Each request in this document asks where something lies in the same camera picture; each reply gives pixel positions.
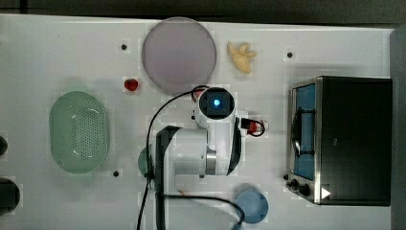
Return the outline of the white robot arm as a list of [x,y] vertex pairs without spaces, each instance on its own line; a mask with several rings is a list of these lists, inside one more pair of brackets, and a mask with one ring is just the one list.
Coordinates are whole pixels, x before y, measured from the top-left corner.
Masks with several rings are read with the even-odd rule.
[[241,156],[241,117],[235,98],[222,87],[197,87],[192,99],[196,127],[165,126],[153,140],[156,230],[232,230],[241,220],[207,203],[217,201],[236,208],[234,202],[183,193],[176,177],[232,173]]

